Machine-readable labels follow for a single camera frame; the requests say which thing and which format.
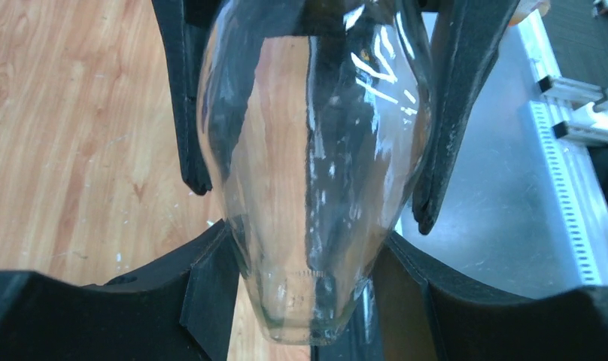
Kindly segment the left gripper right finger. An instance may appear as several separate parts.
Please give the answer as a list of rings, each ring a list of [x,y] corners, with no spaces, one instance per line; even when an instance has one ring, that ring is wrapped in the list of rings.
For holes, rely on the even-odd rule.
[[[313,360],[608,360],[608,287],[529,299],[391,234],[340,339]]]

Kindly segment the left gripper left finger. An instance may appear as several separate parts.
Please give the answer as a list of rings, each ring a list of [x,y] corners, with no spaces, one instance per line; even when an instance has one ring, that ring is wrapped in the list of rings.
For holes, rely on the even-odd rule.
[[[0,360],[224,360],[238,282],[223,221],[103,285],[0,271]]]

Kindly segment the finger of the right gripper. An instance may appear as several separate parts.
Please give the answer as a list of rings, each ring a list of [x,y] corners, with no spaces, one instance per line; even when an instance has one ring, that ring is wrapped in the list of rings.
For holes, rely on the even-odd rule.
[[[498,58],[500,40],[518,0],[420,1],[437,15],[431,37],[433,130],[415,186],[412,213],[418,231],[436,224],[473,106]]]
[[[212,185],[197,135],[197,87],[208,31],[220,4],[219,0],[152,1],[166,55],[181,176],[198,196]]]

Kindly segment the clear bottle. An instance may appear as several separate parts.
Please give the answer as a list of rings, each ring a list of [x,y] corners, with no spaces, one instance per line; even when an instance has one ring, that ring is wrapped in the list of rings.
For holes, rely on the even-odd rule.
[[[196,128],[263,334],[333,343],[409,198],[431,130],[415,1],[224,1]]]

